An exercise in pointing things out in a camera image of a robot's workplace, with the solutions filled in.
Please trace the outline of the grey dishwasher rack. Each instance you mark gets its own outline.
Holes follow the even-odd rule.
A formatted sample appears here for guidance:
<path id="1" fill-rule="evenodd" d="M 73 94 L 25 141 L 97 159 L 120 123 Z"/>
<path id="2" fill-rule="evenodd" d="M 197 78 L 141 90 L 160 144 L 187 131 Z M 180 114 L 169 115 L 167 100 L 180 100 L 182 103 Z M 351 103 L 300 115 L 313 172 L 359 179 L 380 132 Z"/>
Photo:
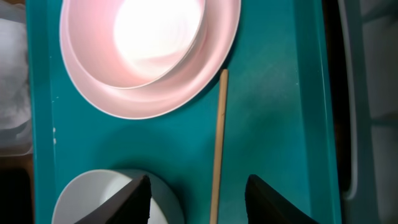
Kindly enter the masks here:
<path id="1" fill-rule="evenodd" d="M 347 223 L 397 223 L 397 0 L 339 0 L 351 129 Z"/>

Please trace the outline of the clear plastic bin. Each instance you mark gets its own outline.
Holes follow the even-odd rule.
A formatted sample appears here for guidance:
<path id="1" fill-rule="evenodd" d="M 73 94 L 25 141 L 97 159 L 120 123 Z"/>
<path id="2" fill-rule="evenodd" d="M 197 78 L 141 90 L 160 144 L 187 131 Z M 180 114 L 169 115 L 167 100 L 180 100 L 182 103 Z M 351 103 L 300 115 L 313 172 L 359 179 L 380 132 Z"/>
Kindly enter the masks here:
<path id="1" fill-rule="evenodd" d="M 1 156 L 32 152 L 25 5 L 1 1 Z"/>

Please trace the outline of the grey bowl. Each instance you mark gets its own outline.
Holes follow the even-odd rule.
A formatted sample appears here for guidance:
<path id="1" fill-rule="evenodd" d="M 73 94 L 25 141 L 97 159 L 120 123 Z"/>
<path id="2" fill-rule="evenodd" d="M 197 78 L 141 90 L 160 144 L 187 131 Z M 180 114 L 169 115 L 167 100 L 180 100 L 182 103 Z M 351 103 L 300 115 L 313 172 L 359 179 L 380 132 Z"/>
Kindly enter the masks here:
<path id="1" fill-rule="evenodd" d="M 151 182 L 148 222 L 184 224 L 182 208 L 171 188 L 156 175 L 139 169 L 97 169 L 78 175 L 58 197 L 52 223 L 76 223 L 142 175 L 148 175 Z"/>

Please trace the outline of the wooden chopstick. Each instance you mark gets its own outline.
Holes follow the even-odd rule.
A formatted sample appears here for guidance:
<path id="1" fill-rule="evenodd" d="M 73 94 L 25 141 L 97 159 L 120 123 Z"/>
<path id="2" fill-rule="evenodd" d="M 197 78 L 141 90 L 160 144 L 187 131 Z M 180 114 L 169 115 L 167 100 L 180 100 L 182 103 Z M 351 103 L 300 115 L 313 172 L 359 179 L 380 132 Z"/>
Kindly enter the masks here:
<path id="1" fill-rule="evenodd" d="M 228 70 L 221 71 L 219 81 L 218 110 L 216 117 L 215 151 L 213 161 L 213 180 L 211 189 L 211 208 L 209 224 L 218 223 L 218 205 L 220 197 L 221 167 L 223 159 L 224 122 L 228 92 Z"/>

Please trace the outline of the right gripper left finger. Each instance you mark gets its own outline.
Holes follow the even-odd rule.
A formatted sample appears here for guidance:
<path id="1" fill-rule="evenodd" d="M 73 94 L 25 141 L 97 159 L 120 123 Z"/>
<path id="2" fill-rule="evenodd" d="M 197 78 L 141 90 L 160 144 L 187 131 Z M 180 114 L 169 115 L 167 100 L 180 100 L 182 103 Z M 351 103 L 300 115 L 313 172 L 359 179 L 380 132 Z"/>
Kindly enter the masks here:
<path id="1" fill-rule="evenodd" d="M 121 190 L 76 224 L 147 224 L 150 218 L 151 182 L 148 175 L 132 179 Z"/>

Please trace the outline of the teal plastic tray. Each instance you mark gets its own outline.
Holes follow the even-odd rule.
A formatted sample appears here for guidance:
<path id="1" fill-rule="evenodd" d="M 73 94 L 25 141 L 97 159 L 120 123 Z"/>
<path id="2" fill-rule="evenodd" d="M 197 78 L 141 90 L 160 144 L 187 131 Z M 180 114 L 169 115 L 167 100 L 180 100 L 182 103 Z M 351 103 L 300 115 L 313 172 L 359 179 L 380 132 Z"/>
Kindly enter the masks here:
<path id="1" fill-rule="evenodd" d="M 208 223 L 218 82 L 183 107 L 126 120 L 73 86 L 59 44 L 60 1 L 27 1 L 35 220 L 50 223 L 63 188 L 93 169 L 147 170 Z M 256 174 L 319 223 L 340 223 L 340 194 L 320 1 L 243 1 L 229 71 L 218 221 L 246 223 Z"/>

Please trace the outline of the large pink plate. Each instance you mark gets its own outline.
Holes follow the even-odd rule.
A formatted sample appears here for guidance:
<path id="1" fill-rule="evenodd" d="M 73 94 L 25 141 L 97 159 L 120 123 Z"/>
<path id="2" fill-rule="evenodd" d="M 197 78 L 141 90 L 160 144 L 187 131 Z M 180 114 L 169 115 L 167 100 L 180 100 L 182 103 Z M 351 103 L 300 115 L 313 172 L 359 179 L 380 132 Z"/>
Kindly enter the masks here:
<path id="1" fill-rule="evenodd" d="M 97 109 L 124 119 L 153 118 L 184 105 L 211 82 L 231 49 L 240 13 L 240 0 L 207 0 L 203 32 L 181 64 L 153 83 L 122 89 L 99 82 L 80 65 L 61 10 L 60 48 L 63 62 L 75 88 Z"/>

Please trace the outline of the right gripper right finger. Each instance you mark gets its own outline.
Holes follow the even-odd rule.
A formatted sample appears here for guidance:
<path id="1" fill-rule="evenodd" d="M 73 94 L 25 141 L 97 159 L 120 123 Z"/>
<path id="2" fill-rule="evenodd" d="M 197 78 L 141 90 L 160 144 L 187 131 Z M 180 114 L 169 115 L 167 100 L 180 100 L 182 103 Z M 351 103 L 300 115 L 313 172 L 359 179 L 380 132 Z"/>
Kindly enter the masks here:
<path id="1" fill-rule="evenodd" d="M 318 224 L 258 175 L 248 177 L 244 196 L 249 224 Z"/>

